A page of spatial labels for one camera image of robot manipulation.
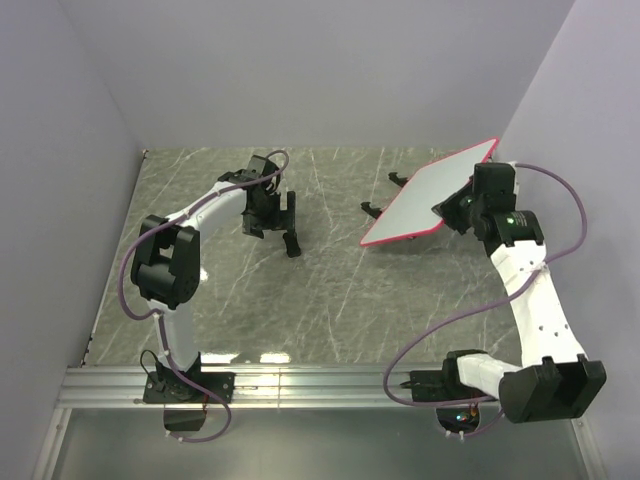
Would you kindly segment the red framed whiteboard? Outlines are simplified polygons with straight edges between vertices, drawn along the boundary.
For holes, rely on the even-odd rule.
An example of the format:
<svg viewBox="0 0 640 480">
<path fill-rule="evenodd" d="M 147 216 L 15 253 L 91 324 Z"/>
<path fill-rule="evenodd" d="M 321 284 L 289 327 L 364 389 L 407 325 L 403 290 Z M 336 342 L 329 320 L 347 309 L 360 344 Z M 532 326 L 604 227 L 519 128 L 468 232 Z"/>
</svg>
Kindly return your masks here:
<svg viewBox="0 0 640 480">
<path fill-rule="evenodd" d="M 486 163 L 499 144 L 494 137 L 418 169 L 360 240 L 371 247 L 436 232 L 443 220 L 432 208 L 463 188 L 474 166 Z"/>
</svg>

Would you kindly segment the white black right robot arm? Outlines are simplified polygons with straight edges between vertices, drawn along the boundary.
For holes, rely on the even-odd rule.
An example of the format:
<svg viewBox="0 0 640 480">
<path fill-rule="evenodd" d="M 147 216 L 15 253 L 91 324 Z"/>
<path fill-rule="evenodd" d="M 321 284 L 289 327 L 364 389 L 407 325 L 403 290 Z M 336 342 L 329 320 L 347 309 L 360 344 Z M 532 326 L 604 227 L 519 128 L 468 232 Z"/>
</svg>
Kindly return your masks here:
<svg viewBox="0 0 640 480">
<path fill-rule="evenodd" d="M 480 350 L 450 352 L 441 386 L 455 400 L 474 390 L 497 399 L 513 423 L 578 418 L 604 386 L 606 371 L 574 336 L 540 223 L 517 209 L 516 199 L 515 166 L 479 163 L 469 183 L 434 208 L 447 226 L 471 230 L 483 243 L 508 295 L 521 348 L 518 366 Z"/>
</svg>

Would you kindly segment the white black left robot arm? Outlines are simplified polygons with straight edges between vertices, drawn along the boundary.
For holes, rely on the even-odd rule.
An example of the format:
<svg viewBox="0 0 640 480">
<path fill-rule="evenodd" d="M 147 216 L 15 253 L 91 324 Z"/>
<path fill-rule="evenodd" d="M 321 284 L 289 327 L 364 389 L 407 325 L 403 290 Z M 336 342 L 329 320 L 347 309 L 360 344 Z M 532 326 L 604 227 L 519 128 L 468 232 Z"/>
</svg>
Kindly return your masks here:
<svg viewBox="0 0 640 480">
<path fill-rule="evenodd" d="M 254 155 L 240 170 L 226 172 L 189 206 L 165 217 L 150 215 L 125 254 L 119 269 L 118 297 L 129 318 L 154 319 L 159 363 L 174 370 L 166 388 L 180 402 L 196 399 L 201 375 L 190 302 L 201 283 L 201 247 L 219 228 L 242 220 L 245 235 L 262 239 L 281 231 L 286 255 L 301 255 L 296 232 L 296 194 L 286 193 L 281 207 L 280 182 L 289 155 L 275 150 Z"/>
</svg>

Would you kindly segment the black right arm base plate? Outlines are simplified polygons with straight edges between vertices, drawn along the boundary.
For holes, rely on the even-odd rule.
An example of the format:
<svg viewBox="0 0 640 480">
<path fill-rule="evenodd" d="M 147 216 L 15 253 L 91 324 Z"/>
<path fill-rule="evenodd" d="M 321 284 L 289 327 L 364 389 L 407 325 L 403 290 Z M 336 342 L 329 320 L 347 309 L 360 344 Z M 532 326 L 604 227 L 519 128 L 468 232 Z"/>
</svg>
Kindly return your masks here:
<svg viewBox="0 0 640 480">
<path fill-rule="evenodd" d="M 466 386 L 457 386 L 445 380 L 440 370 L 413 370 L 409 379 L 400 384 L 411 392 L 411 399 L 420 403 L 442 403 L 445 401 L 478 398 L 481 392 Z"/>
</svg>

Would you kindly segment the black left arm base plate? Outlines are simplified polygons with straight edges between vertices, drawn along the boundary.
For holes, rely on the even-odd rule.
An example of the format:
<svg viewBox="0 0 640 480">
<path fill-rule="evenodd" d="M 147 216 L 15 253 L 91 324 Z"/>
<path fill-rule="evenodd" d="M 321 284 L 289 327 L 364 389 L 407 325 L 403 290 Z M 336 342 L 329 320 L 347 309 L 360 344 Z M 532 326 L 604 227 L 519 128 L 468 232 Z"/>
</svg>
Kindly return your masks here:
<svg viewBox="0 0 640 480">
<path fill-rule="evenodd" d="M 193 381 L 230 403 L 234 392 L 235 374 L 203 372 Z M 147 378 L 142 401 L 145 404 L 218 403 L 211 395 L 183 382 L 172 371 L 161 376 L 151 372 Z"/>
</svg>

